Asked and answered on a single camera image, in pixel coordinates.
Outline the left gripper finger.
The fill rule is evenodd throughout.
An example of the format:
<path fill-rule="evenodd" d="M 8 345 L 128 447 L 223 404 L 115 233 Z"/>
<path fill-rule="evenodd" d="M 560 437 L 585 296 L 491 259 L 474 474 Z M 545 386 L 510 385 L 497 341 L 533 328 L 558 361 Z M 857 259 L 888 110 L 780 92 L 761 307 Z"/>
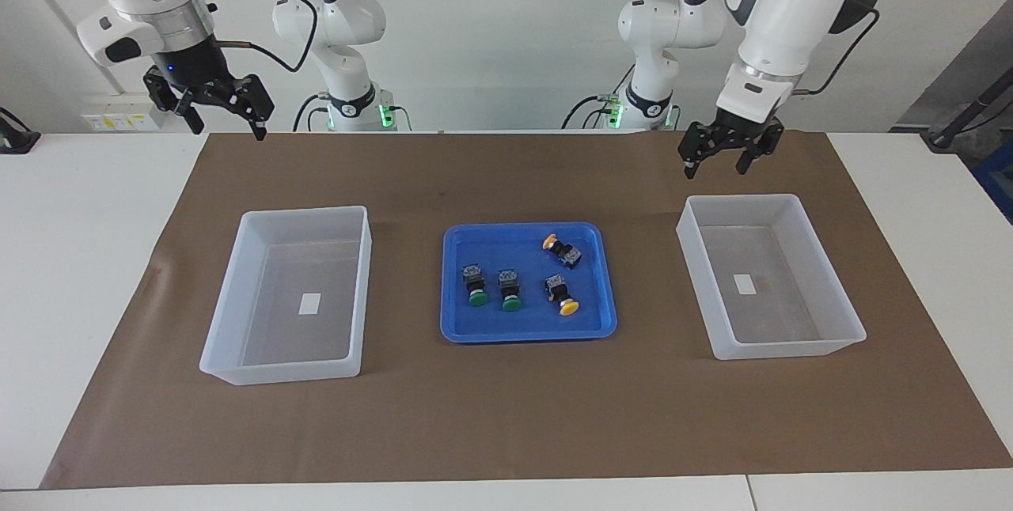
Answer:
<path fill-rule="evenodd" d="M 771 155 L 781 139 L 784 126 L 781 122 L 770 122 L 753 127 L 745 132 L 745 143 L 737 162 L 737 172 L 745 175 L 750 165 L 760 157 Z"/>
<path fill-rule="evenodd" d="M 687 179 L 693 180 L 702 162 L 723 150 L 724 138 L 721 126 L 699 122 L 690 124 L 679 144 L 679 155 Z"/>

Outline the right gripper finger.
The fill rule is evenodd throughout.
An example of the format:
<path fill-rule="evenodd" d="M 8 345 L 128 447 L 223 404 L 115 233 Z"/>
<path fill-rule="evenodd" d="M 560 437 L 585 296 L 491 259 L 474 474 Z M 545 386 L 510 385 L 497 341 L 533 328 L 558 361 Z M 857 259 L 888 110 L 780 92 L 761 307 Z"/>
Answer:
<path fill-rule="evenodd" d="M 191 90 L 186 89 L 181 97 L 177 96 L 173 86 L 156 66 L 152 66 L 146 71 L 142 76 L 142 82 L 145 83 L 149 98 L 155 108 L 162 111 L 162 113 L 177 115 L 177 117 L 184 119 L 194 135 L 202 134 L 205 122 L 200 118 L 198 111 L 192 107 Z"/>
<path fill-rule="evenodd" d="M 230 111 L 245 119 L 257 141 L 263 141 L 267 137 L 267 121 L 274 110 L 274 101 L 260 76 L 249 74 L 233 81 Z"/>

